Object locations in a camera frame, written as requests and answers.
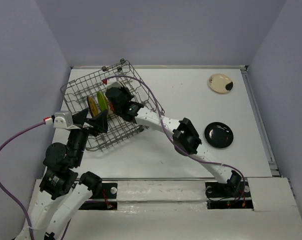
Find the cream floral plate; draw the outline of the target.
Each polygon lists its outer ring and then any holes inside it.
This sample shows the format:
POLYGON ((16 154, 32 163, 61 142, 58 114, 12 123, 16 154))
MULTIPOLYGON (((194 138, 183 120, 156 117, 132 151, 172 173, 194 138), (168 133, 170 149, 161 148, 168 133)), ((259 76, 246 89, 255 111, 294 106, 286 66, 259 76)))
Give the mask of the cream floral plate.
POLYGON ((120 80, 111 80, 109 84, 109 88, 126 88, 126 85, 120 80))

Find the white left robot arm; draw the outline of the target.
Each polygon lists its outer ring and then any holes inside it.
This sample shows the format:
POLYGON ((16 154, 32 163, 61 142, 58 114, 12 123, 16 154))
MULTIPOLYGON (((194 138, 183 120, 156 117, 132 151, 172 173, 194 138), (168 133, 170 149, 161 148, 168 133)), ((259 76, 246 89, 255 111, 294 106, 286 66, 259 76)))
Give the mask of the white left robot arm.
POLYGON ((75 212, 90 197, 101 193, 102 179, 88 171, 81 176, 73 169, 80 166, 88 137, 108 130, 107 111, 88 118, 86 108, 76 114, 60 111, 44 119, 46 125, 69 131, 66 144, 48 146, 43 161, 46 172, 28 221, 17 239, 57 240, 75 212))

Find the yellow patterned plate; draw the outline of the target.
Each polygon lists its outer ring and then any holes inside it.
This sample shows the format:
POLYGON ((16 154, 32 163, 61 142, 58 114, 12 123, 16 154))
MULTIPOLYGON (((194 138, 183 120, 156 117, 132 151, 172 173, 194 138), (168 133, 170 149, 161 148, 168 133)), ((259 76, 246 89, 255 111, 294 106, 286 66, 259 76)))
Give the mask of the yellow patterned plate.
POLYGON ((89 108, 91 116, 92 117, 97 116, 98 115, 98 109, 97 109, 97 105, 96 105, 95 100, 89 95, 86 97, 86 99, 87 99, 87 104, 88 104, 88 108, 89 108))

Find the orange plate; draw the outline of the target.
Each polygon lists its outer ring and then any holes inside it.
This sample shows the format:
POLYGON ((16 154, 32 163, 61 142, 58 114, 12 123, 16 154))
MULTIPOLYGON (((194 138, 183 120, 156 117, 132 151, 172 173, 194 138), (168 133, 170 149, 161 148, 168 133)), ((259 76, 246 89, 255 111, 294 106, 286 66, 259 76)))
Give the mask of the orange plate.
POLYGON ((112 111, 112 112, 115 112, 115 108, 114 108, 114 106, 113 106, 113 103, 112 103, 111 101, 108 101, 108 103, 109 103, 109 106, 110 106, 111 111, 112 111))

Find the lime green plate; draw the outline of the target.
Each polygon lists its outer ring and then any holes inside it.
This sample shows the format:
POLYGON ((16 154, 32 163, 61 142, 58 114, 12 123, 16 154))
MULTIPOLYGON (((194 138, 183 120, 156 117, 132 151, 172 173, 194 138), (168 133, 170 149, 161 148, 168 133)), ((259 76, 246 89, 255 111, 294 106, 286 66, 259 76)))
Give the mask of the lime green plate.
POLYGON ((101 111, 109 111, 107 99, 101 91, 97 91, 97 100, 101 111))

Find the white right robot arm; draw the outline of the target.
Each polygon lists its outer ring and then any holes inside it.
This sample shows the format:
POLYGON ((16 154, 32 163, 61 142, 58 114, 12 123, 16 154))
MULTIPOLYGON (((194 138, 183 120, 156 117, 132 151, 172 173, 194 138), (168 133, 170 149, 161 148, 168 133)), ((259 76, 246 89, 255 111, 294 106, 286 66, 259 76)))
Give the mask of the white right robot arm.
POLYGON ((191 120, 175 120, 164 116, 157 99, 154 99, 155 110, 150 110, 142 103, 133 101, 134 96, 123 86, 108 88, 106 97, 113 112, 123 120, 164 133, 179 154, 200 163, 214 176, 225 195, 232 196, 239 191, 243 175, 234 167, 217 161, 202 145, 191 120))

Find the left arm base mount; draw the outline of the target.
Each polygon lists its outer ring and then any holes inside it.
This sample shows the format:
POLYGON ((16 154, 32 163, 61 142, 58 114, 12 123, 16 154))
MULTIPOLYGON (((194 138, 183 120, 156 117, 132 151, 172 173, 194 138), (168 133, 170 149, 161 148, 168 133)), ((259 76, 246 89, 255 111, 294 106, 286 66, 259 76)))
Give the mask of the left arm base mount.
POLYGON ((115 211, 117 210, 118 184, 116 182, 103 182, 101 190, 86 200, 79 210, 115 211))

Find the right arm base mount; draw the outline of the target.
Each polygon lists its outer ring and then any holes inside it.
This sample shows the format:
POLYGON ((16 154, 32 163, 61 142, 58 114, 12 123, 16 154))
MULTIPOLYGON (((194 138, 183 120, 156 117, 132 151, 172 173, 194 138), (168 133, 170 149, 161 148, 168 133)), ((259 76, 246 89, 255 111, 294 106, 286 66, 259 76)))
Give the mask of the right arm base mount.
POLYGON ((207 198, 207 209, 209 210, 230 210, 230 209, 253 209, 253 202, 248 181, 240 183, 237 193, 225 193, 222 184, 218 182, 205 183, 205 195, 207 198))

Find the cream plate with black spot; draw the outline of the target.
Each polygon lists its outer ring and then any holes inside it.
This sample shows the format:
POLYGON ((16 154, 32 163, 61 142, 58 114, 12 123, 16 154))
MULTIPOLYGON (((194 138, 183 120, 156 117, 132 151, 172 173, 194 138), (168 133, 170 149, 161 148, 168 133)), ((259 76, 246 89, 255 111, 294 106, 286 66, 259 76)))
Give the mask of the cream plate with black spot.
POLYGON ((225 94, 233 89, 234 83, 227 75, 216 73, 209 77, 208 86, 218 94, 225 94))

